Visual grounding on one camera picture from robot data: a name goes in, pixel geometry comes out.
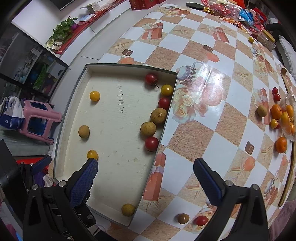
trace blue package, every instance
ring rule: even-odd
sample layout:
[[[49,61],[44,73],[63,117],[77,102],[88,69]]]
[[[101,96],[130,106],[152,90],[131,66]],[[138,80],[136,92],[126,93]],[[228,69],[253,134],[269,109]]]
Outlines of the blue package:
[[[251,12],[247,12],[245,9],[242,9],[239,15],[247,21],[247,23],[252,26],[254,24],[253,14]]]

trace snack package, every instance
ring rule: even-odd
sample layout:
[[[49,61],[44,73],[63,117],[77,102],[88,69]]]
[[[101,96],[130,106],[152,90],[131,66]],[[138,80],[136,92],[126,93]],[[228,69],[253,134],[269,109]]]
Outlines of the snack package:
[[[240,29],[243,30],[246,34],[249,34],[249,35],[252,34],[251,31],[250,31],[248,28],[246,28],[244,25],[242,25],[241,22],[239,22],[239,21],[235,21],[235,20],[233,20],[233,19],[231,19],[231,18],[222,17],[222,16],[220,16],[219,18],[222,19],[222,20],[224,20],[224,21],[226,21],[226,22],[228,22],[228,23],[233,24],[234,26],[236,26],[236,27],[238,27],[238,28],[240,28]]]
[[[245,21],[248,23],[248,25],[252,26],[254,24],[254,18],[253,14],[250,13],[249,11],[242,9],[239,13],[239,15],[245,19]]]

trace cushion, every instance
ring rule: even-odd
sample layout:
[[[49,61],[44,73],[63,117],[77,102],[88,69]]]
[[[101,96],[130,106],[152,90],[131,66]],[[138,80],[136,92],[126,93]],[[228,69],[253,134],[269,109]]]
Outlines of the cushion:
[[[296,80],[296,52],[292,45],[283,36],[279,36],[276,47],[281,54],[284,66]]]

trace potted plant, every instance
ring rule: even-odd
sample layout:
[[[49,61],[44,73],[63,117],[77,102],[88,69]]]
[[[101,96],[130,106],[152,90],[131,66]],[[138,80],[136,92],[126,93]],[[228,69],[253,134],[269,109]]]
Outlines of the potted plant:
[[[59,39],[66,41],[69,39],[73,33],[73,30],[77,28],[77,24],[74,23],[74,20],[78,18],[71,18],[70,16],[61,22],[61,24],[57,25],[56,29],[54,29],[54,34],[52,38],[57,41]]]

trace clear plastic bag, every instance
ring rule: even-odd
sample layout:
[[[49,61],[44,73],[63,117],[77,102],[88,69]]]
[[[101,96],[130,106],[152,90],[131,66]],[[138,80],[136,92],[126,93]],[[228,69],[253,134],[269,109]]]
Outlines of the clear plastic bag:
[[[288,93],[288,94],[285,96],[285,98],[283,98],[283,99],[281,100],[280,107],[281,107],[282,112],[285,112],[285,111],[286,111],[286,106],[287,106],[287,105],[291,105],[291,106],[293,107],[293,110],[296,110],[296,109],[295,109],[295,108],[296,108],[296,101],[295,101],[294,96],[293,96],[291,93]],[[292,121],[293,125],[295,125],[295,124],[294,124],[294,122],[295,122],[295,121],[294,121],[295,118],[296,118],[296,114],[295,114],[295,111],[294,111],[294,114],[293,114],[293,121]],[[291,133],[291,129],[290,129],[290,126],[284,126],[283,123],[282,123],[282,120],[281,120],[281,119],[280,119],[280,125],[281,125],[281,129],[282,129],[282,131],[283,131],[284,136],[285,136],[287,139],[291,140],[291,141],[296,141],[296,133],[294,133],[294,134],[292,135],[292,133]]]
[[[220,16],[232,18],[235,21],[245,21],[239,14],[241,7],[225,0],[208,0],[209,8]]]

